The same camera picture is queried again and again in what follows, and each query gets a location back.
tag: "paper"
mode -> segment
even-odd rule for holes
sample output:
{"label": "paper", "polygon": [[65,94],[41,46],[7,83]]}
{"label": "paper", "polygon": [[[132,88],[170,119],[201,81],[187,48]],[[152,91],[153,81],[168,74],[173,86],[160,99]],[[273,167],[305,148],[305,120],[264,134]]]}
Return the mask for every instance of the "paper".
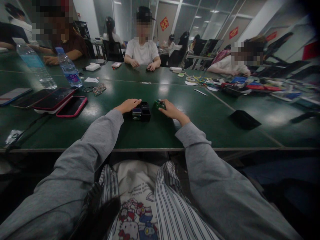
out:
{"label": "paper", "polygon": [[210,91],[214,91],[214,92],[217,92],[218,91],[218,89],[216,89],[216,88],[212,88],[212,87],[207,87]]}
{"label": "paper", "polygon": [[184,81],[184,83],[187,84],[187,85],[190,85],[190,86],[198,85],[197,83],[191,83],[191,82],[188,82],[188,81]]}
{"label": "paper", "polygon": [[84,80],[85,82],[99,82],[99,80],[98,79],[96,79],[96,78],[87,78],[86,80]]}

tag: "red decoration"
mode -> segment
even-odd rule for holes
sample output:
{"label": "red decoration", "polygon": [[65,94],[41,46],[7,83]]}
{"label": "red decoration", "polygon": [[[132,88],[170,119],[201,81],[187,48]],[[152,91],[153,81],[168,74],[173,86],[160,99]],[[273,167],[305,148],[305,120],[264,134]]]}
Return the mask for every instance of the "red decoration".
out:
{"label": "red decoration", "polygon": [[235,29],[231,30],[231,32],[229,33],[229,39],[233,38],[235,35],[238,34],[238,29],[239,27],[236,27]]}
{"label": "red decoration", "polygon": [[307,59],[315,58],[319,56],[320,55],[319,47],[320,47],[319,41],[316,41],[304,46],[302,60],[307,60]]}
{"label": "red decoration", "polygon": [[164,31],[168,26],[169,26],[169,22],[167,17],[165,17],[161,22],[160,22],[160,26],[162,31]]}
{"label": "red decoration", "polygon": [[271,41],[272,39],[277,37],[277,31],[271,33],[268,37],[267,37],[267,42]]}

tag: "gray sleeve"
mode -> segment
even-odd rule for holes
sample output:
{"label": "gray sleeve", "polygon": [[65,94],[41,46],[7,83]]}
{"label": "gray sleeve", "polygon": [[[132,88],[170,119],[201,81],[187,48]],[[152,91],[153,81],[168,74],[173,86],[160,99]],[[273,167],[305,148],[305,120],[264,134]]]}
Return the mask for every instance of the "gray sleeve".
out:
{"label": "gray sleeve", "polygon": [[70,233],[94,173],[112,151],[122,123],[118,110],[94,121],[58,158],[53,172],[2,223],[0,239],[60,239]]}
{"label": "gray sleeve", "polygon": [[176,137],[186,148],[192,195],[208,223],[225,239],[301,239],[251,182],[214,152],[193,123]]}

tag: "pink phone case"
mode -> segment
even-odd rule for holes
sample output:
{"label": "pink phone case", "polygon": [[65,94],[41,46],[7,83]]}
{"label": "pink phone case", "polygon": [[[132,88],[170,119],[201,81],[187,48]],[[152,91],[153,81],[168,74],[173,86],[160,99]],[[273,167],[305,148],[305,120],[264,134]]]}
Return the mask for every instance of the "pink phone case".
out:
{"label": "pink phone case", "polygon": [[[82,96],[73,96],[73,97],[71,97],[71,98],[66,102],[66,105],[67,105],[68,102],[69,102],[72,98],[74,98],[74,97],[82,97]],[[82,97],[82,98],[85,98],[85,99],[84,99],[84,101],[81,103],[81,105],[79,106],[79,108],[78,108],[78,110],[75,112],[75,114],[73,114],[73,115],[66,115],[66,116],[63,116],[63,115],[58,116],[59,112],[65,107],[65,106],[63,106],[63,107],[56,113],[56,116],[57,116],[57,117],[60,117],[60,118],[73,118],[73,117],[76,117],[76,116],[79,114],[79,112],[81,111],[81,109],[83,108],[83,106],[84,106],[84,105],[86,104],[86,102],[87,102],[87,97]]]}

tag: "plastic bottle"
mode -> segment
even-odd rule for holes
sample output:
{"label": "plastic bottle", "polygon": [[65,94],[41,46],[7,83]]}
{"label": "plastic bottle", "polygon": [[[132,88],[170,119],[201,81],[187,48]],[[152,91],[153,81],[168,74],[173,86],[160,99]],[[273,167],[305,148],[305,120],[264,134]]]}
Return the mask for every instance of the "plastic bottle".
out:
{"label": "plastic bottle", "polygon": [[66,76],[71,87],[82,87],[82,81],[79,77],[78,70],[71,59],[64,53],[63,48],[56,47],[58,60],[64,75]]}
{"label": "plastic bottle", "polygon": [[32,48],[28,47],[22,38],[13,38],[13,40],[17,44],[17,53],[36,75],[41,85],[46,89],[56,89],[56,83],[47,72],[47,69],[38,54]]}

